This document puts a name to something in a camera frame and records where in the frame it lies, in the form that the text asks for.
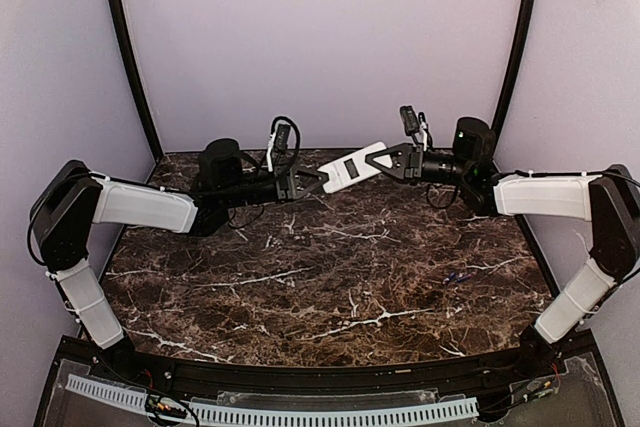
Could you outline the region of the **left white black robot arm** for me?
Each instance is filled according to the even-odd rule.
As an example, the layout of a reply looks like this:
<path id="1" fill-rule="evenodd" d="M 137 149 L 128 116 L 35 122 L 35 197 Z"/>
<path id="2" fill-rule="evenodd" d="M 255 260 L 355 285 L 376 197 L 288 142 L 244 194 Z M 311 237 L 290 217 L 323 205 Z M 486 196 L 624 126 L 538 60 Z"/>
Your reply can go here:
<path id="1" fill-rule="evenodd" d="M 232 208 L 291 202 L 328 179 L 324 172 L 299 166 L 295 157 L 281 160 L 273 152 L 261 164 L 230 138 L 212 141 L 199 154 L 189 192 L 117 180 L 71 160 L 31 207 L 27 249 L 99 351 L 125 365 L 134 346 L 89 263 L 93 225 L 142 226 L 205 237 L 229 222 Z"/>

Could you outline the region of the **white remote control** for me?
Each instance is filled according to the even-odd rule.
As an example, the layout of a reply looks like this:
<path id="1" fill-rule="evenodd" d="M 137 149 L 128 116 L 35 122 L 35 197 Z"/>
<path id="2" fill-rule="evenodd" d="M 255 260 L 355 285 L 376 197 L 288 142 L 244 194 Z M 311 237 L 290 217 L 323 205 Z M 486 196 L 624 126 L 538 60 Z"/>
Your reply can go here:
<path id="1" fill-rule="evenodd" d="M 384 142 L 378 141 L 319 167 L 319 172 L 328 175 L 322 185 L 324 192 L 332 194 L 380 174 L 380 169 L 366 162 L 366 156 L 386 148 Z"/>

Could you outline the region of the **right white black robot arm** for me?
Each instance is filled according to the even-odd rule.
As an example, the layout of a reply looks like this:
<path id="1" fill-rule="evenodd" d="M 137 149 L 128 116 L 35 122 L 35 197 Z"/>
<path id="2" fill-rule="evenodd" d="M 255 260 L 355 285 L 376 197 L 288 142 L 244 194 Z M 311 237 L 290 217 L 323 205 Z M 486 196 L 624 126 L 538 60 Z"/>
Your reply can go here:
<path id="1" fill-rule="evenodd" d="M 537 375 L 571 330 L 638 275 L 638 181 L 622 164 L 587 172 L 500 172 L 493 163 L 496 134 L 484 121 L 459 118 L 451 149 L 439 151 L 425 116 L 409 106 L 400 112 L 413 141 L 365 157 L 386 176 L 405 184 L 451 185 L 480 216 L 542 215 L 590 223 L 592 247 L 584 265 L 519 336 L 514 369 Z"/>

